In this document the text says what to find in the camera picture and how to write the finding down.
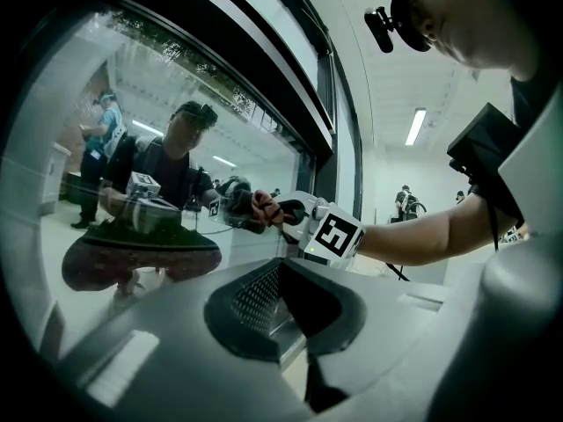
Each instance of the hair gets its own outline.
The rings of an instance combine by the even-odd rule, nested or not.
[[[115,92],[113,92],[111,89],[106,89],[105,91],[102,91],[98,95],[98,98],[94,100],[94,104],[101,105],[102,103],[105,102],[116,102],[116,101],[117,101],[117,96],[115,95]]]
[[[190,100],[189,102],[180,105],[174,112],[171,119],[178,113],[188,113],[195,118],[202,125],[203,129],[209,129],[217,123],[217,113],[209,105],[202,105],[196,101]]]

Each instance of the person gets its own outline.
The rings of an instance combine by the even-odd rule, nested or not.
[[[391,0],[391,18],[415,50],[431,47],[474,69],[510,74],[515,124],[525,132],[560,80],[559,43],[550,42],[559,0]],[[479,183],[452,209],[391,225],[369,226],[362,255],[386,263],[420,266],[491,243],[486,200]],[[523,222],[518,210],[492,199],[498,232]]]
[[[107,160],[125,133],[121,110],[113,91],[102,91],[94,100],[94,104],[100,105],[104,112],[96,127],[80,125],[80,131],[86,140],[86,148],[80,163],[80,207],[82,211],[80,221],[70,224],[74,229],[87,229],[91,222],[96,220],[99,180]]]
[[[219,265],[222,257],[216,243],[195,231],[163,226],[150,236],[136,233],[130,228],[131,206],[127,205],[127,185],[135,171],[157,181],[159,197],[176,208],[183,208],[193,197],[209,208],[219,193],[203,169],[190,167],[190,151],[216,120],[210,106],[190,101],[171,116],[164,137],[129,136],[120,143],[104,171],[99,192],[100,205],[115,219],[90,228],[67,250],[62,277],[71,288],[102,290],[117,283],[114,301],[119,301],[135,293],[141,267],[163,268],[175,282]],[[265,226],[282,221],[279,206],[269,194],[257,191],[251,196],[245,203],[246,213],[252,215],[248,222]]]
[[[391,222],[402,222],[416,219],[416,211],[410,211],[408,209],[408,207],[415,201],[418,201],[418,199],[411,193],[411,188],[404,185],[401,188],[401,191],[397,193],[397,197],[395,197],[395,206],[397,207],[398,217],[397,219],[391,219]]]

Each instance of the ceiling light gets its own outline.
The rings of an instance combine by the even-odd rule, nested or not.
[[[141,122],[137,122],[136,120],[131,120],[131,122],[133,123],[133,125],[137,125],[138,127],[141,127],[147,131],[150,131],[151,133],[154,133],[155,135],[161,135],[163,136],[164,133],[162,131],[158,131],[157,129],[153,128],[153,127],[149,127],[148,125],[145,125]]]
[[[413,125],[411,126],[411,131],[406,138],[405,145],[414,145],[414,141],[416,141],[416,136],[419,135],[420,129],[422,128],[422,122],[425,117],[425,108],[416,108],[416,110],[414,110]]]
[[[213,159],[216,159],[217,161],[220,161],[221,163],[227,164],[227,165],[229,165],[230,167],[237,167],[236,164],[233,164],[233,163],[231,163],[230,161],[227,161],[226,159],[222,159],[222,158],[219,157],[219,156],[213,155]]]

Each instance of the hand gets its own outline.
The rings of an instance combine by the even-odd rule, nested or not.
[[[262,225],[270,227],[283,223],[284,213],[280,205],[265,191],[256,191],[252,196],[252,210],[254,219]]]
[[[86,131],[88,127],[82,124],[78,125],[78,127],[80,128],[80,134],[82,135],[82,138],[86,141],[89,137]]]

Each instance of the mesh vent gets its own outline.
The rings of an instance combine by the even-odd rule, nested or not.
[[[231,308],[241,324],[269,335],[279,300],[279,268],[275,267],[239,290]]]

